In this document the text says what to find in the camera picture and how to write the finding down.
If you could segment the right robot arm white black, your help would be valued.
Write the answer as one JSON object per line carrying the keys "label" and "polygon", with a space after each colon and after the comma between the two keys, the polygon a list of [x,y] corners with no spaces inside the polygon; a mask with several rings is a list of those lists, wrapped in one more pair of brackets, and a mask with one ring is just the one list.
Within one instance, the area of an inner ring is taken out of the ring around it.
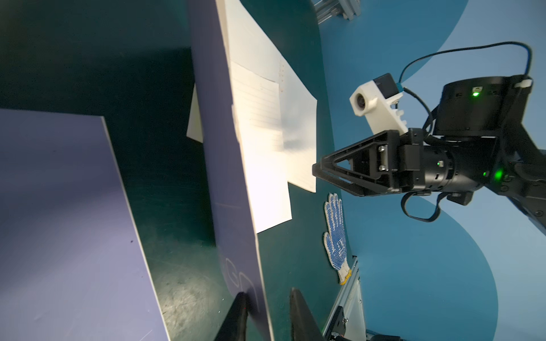
{"label": "right robot arm white black", "polygon": [[533,81],[526,75],[446,85],[422,128],[380,128],[324,156],[312,173],[358,197],[436,193],[459,205],[487,188],[545,230],[545,152],[522,119]]}

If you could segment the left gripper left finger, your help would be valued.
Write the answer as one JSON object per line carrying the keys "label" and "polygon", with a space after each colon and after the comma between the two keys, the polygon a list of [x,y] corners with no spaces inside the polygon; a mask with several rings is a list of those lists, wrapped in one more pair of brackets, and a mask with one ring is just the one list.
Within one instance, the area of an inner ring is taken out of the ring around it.
{"label": "left gripper left finger", "polygon": [[250,300],[245,292],[236,295],[214,341],[246,341]]}

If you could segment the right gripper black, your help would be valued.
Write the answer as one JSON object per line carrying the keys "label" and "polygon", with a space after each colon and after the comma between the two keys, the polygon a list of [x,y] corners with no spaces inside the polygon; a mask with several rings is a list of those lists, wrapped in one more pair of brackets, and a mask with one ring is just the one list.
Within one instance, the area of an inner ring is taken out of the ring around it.
{"label": "right gripper black", "polygon": [[431,142],[422,129],[388,130],[324,156],[312,174],[358,197],[474,192],[493,174],[496,146],[492,137]]}

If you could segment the small notebook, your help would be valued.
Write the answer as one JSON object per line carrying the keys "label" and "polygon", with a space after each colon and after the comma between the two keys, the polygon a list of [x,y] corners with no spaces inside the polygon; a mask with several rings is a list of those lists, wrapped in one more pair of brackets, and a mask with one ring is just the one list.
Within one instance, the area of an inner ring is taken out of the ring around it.
{"label": "small notebook", "polygon": [[186,136],[196,142],[203,143],[203,128],[200,119],[200,109],[196,85],[193,86]]}

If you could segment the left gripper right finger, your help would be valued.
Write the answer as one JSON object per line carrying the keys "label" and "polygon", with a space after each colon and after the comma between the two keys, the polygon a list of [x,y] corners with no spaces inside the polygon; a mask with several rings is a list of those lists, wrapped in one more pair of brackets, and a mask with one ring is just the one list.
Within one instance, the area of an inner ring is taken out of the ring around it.
{"label": "left gripper right finger", "polygon": [[289,309],[293,341],[325,341],[301,291],[297,288],[291,289]]}

